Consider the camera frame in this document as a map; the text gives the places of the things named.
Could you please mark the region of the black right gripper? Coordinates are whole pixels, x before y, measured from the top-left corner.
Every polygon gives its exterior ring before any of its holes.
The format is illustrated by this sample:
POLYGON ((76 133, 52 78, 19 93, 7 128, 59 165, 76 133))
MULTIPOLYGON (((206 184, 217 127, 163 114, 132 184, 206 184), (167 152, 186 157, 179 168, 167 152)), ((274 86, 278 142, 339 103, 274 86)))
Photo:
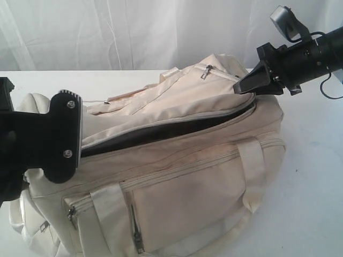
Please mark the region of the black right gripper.
POLYGON ((301 84, 329 73, 315 40, 278 48, 266 43, 257 53, 260 62, 233 85, 235 94, 282 95, 286 88, 295 95, 301 84))

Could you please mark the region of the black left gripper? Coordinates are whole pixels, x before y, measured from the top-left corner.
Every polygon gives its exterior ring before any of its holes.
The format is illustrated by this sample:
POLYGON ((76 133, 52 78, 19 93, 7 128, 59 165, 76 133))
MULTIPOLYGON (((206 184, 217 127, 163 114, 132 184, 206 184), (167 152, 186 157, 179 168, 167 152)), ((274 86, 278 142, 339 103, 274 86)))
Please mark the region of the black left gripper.
POLYGON ((50 114, 14 111, 13 83, 1 77, 1 203, 19 198, 27 169, 40 168, 50 114))

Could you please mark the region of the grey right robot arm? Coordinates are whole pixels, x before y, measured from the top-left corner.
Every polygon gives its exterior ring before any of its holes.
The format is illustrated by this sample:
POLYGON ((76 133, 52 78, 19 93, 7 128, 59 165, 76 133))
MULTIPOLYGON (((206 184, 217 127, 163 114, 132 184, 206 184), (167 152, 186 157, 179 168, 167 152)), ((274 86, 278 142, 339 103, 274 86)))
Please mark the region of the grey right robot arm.
POLYGON ((303 83, 342 69, 342 27, 291 47, 266 43, 257 53, 259 63, 234 84, 234 93, 282 95, 287 89, 296 95, 303 83))

